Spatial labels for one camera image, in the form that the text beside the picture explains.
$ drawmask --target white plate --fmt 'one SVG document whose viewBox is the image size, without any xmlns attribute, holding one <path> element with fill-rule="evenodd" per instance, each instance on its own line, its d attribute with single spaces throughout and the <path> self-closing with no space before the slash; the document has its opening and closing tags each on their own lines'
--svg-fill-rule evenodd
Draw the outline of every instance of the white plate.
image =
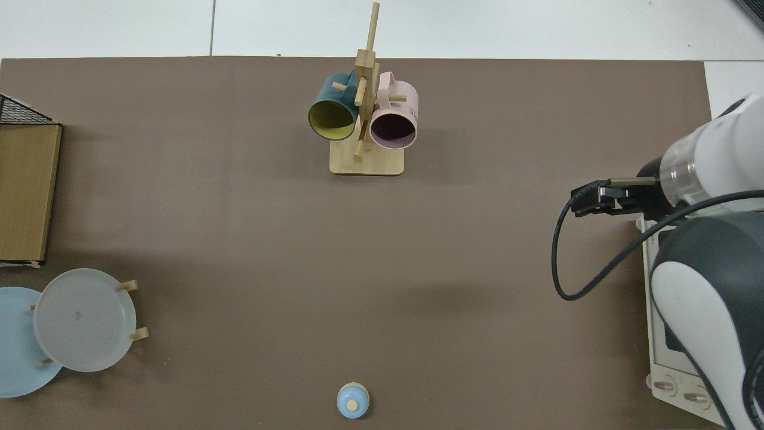
<svg viewBox="0 0 764 430">
<path fill-rule="evenodd" d="M 0 398 L 29 394 L 50 382 L 58 363 L 40 366 L 48 357 L 34 338 L 33 314 L 40 293 L 29 288 L 0 288 Z"/>
<path fill-rule="evenodd" d="M 64 367 L 96 372 L 130 349 L 135 307 L 119 282 L 94 269 L 64 272 L 45 287 L 34 312 L 43 351 Z"/>
</svg>

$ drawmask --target light blue plate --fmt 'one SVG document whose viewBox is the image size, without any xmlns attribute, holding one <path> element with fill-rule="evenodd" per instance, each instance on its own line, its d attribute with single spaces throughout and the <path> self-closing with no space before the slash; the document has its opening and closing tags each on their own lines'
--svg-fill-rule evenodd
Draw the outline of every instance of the light blue plate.
<svg viewBox="0 0 764 430">
<path fill-rule="evenodd" d="M 56 362 L 40 366 L 47 356 L 37 344 L 29 310 L 38 300 L 40 293 L 29 288 L 0 288 L 0 398 L 29 394 L 61 370 Z"/>
</svg>

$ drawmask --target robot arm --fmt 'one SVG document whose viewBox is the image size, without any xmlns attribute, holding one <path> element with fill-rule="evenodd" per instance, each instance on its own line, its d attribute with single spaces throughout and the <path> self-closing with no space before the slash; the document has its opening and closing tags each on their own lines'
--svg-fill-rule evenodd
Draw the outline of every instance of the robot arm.
<svg viewBox="0 0 764 430">
<path fill-rule="evenodd" d="M 552 239 L 552 280 L 577 300 L 669 223 L 650 294 L 687 350 L 728 428 L 764 430 L 764 98 L 748 96 L 651 161 L 636 178 L 571 191 Z M 643 212 L 658 223 L 582 290 L 562 291 L 557 241 L 569 210 Z"/>
<path fill-rule="evenodd" d="M 764 428 L 764 213 L 680 224 L 659 251 L 650 285 L 727 427 Z"/>
</svg>

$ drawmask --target white tile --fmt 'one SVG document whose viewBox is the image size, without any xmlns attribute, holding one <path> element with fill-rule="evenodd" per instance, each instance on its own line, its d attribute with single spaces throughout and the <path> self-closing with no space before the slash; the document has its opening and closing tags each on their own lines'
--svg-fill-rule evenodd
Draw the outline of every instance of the white tile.
<svg viewBox="0 0 764 430">
<path fill-rule="evenodd" d="M 764 61 L 711 61 L 705 68 L 713 117 L 748 94 L 764 94 Z"/>
<path fill-rule="evenodd" d="M 353 57 L 369 0 L 217 0 L 216 55 Z M 732 1 L 382 0 L 380 57 L 764 60 Z"/>
<path fill-rule="evenodd" d="M 0 58 L 208 55 L 212 0 L 0 0 Z"/>
</svg>

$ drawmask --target wire basket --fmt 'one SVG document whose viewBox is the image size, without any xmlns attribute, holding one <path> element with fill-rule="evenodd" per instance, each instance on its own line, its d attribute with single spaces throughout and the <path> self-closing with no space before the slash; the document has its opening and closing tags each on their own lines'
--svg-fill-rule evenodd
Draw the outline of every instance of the wire basket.
<svg viewBox="0 0 764 430">
<path fill-rule="evenodd" d="M 22 102 L 0 94 L 0 125 L 56 125 L 57 122 Z"/>
</svg>

